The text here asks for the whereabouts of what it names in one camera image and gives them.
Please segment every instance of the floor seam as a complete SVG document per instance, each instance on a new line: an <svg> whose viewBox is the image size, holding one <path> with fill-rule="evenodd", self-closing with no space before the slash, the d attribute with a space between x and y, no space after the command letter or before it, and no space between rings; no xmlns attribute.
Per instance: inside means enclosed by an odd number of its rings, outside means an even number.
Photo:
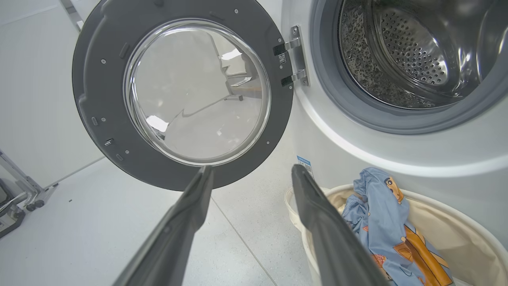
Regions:
<svg viewBox="0 0 508 286"><path fill-rule="evenodd" d="M243 240L243 237L240 235L240 233L238 233L238 231L236 230L236 228L233 226L233 224L229 221L228 217L226 216L226 214L222 211L222 209L219 207L219 205L217 204L217 202L215 201L215 199L213 197L211 197L213 203L217 206L217 208L219 209L220 213L222 213L222 215L224 216L224 218L226 218L226 220L228 221L229 225L233 228L233 230L236 232L236 235L238 235L238 237L240 238L240 240L243 242L243 244L245 245L245 247L247 247L247 249L249 250L250 254L252 254L252 256L254 257L254 259L258 262L259 266L261 266L261 269L263 269L263 271L265 271L266 275L268 276L268 278L270 278L270 280L272 280L272 283L277 286L277 283L275 283L275 280L273 280L272 276L270 275L270 273L268 273L268 271L266 270L266 268L263 266L263 264L261 264L261 262L259 261L259 259L256 257L256 255L254 254L254 252L251 250L251 248L247 245L247 243L245 242L245 240Z"/></svg>

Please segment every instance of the blue cloth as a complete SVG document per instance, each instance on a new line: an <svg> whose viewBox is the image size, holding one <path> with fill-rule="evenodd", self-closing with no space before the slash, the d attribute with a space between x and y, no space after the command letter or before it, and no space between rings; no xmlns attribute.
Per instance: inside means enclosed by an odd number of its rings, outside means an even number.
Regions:
<svg viewBox="0 0 508 286"><path fill-rule="evenodd" d="M416 233L414 226L407 221L409 203L393 178L380 169L370 167L354 181L354 191L359 197L353 194L347 199L342 217L384 270L382 272L390 284L422 285L426 281L425 275L413 262L406 244L404 225ZM430 243L425 242L429 251L437 254ZM449 269L443 269L451 277Z"/></svg>

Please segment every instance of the stainless steel drum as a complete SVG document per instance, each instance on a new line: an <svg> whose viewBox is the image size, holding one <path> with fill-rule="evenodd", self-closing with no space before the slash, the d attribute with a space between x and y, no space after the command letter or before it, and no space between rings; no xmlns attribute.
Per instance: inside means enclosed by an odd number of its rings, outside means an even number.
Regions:
<svg viewBox="0 0 508 286"><path fill-rule="evenodd" d="M496 22L506 15L505 0L345 0L339 48L350 76L377 100L445 106L490 72L506 35Z"/></svg>

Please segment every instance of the crumpled fabric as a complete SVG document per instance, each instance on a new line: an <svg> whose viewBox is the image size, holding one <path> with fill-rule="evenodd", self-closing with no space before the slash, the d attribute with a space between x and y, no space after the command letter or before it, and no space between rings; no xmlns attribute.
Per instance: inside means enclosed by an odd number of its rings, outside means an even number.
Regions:
<svg viewBox="0 0 508 286"><path fill-rule="evenodd" d="M446 261L407 220L409 203L393 178L366 168L342 217L391 285L453 285Z"/></svg>

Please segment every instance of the speckled floor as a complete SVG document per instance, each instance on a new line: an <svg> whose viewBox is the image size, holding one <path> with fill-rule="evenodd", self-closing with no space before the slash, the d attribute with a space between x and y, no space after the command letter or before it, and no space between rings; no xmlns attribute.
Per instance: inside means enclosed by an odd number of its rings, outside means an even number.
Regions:
<svg viewBox="0 0 508 286"><path fill-rule="evenodd" d="M213 191L184 285L311 284L283 202L296 163L287 133L250 175ZM109 286L179 196L103 159L62 181L46 206L0 239L0 284Z"/></svg>

